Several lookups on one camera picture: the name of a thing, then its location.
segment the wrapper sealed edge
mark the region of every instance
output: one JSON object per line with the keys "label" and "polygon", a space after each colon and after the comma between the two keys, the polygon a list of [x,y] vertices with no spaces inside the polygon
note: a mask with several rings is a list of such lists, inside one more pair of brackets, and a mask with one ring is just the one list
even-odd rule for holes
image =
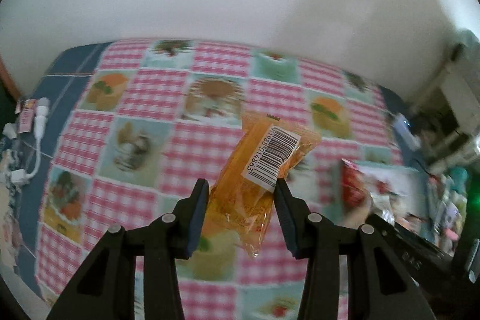
{"label": "wrapper sealed edge", "polygon": [[210,190],[206,218],[235,230],[258,255],[270,222],[277,178],[320,144],[319,133],[278,117],[245,111],[245,132]]}

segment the barcode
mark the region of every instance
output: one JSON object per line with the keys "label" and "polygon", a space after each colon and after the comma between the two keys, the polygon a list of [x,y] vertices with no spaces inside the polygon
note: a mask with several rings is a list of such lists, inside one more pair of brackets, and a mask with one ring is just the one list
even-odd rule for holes
{"label": "barcode", "polygon": [[251,156],[243,176],[268,191],[275,189],[278,170],[297,148],[300,136],[271,126]]}

